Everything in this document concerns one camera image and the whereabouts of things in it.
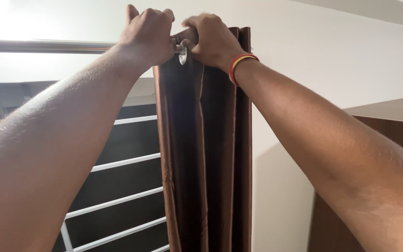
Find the stainless steel rod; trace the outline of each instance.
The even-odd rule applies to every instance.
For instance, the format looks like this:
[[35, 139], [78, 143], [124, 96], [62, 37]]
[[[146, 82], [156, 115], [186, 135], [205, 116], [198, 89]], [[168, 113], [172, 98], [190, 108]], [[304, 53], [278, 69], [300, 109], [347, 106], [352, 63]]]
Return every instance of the stainless steel rod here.
[[[103, 54], [116, 43], [70, 40], [6, 40], [0, 39], [0, 53], [78, 53]], [[184, 47], [177, 45], [175, 54], [183, 54]]]

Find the curtain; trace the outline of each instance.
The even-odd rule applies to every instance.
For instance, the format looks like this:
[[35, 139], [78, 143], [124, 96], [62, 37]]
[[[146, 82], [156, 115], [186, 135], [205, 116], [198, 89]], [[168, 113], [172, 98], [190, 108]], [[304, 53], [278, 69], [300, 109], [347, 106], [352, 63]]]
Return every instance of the curtain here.
[[[250, 28], [230, 31], [250, 52]], [[198, 42], [194, 29], [173, 37]], [[171, 252], [250, 252], [251, 101], [189, 52], [154, 77]]]

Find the hand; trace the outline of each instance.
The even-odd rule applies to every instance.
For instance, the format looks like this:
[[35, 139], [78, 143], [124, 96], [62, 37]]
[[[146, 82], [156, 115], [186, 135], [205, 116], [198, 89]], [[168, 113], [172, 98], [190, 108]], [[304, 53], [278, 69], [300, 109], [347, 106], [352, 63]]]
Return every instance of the hand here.
[[197, 29], [197, 45], [189, 39], [183, 40], [182, 43], [194, 54], [195, 59], [207, 66], [220, 68], [227, 73], [231, 61], [237, 55], [247, 53], [240, 47], [228, 27], [214, 14], [192, 16], [181, 25]]
[[139, 14], [137, 9], [127, 5], [127, 21], [117, 47], [122, 54], [143, 64], [146, 69], [160, 65], [175, 53], [175, 40], [170, 39], [173, 12], [146, 9]]

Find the bracelet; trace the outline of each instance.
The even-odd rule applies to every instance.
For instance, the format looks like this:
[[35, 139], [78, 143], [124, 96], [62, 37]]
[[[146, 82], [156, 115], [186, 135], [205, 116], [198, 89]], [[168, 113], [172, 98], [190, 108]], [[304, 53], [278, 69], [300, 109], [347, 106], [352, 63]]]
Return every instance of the bracelet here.
[[253, 54], [240, 54], [237, 57], [235, 57], [232, 61], [231, 64], [228, 68], [228, 75], [230, 77], [230, 80], [232, 83], [234, 83], [234, 85], [239, 86], [236, 82], [236, 79], [234, 79], [234, 69], [236, 68], [237, 64], [239, 63], [239, 61], [246, 59], [246, 58], [253, 58], [257, 61], [259, 61], [258, 57], [256, 57]]

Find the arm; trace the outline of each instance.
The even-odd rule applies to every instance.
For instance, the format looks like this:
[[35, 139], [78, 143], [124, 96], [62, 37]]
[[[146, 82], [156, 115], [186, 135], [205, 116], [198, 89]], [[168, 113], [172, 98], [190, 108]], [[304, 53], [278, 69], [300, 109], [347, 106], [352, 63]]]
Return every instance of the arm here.
[[117, 45], [0, 122], [0, 251], [51, 250], [131, 87], [173, 56], [173, 19], [129, 5]]
[[[228, 71], [245, 53], [215, 15], [195, 26], [195, 57]], [[403, 149], [326, 99], [254, 59], [238, 63], [235, 78], [316, 191], [367, 252], [403, 251]]]

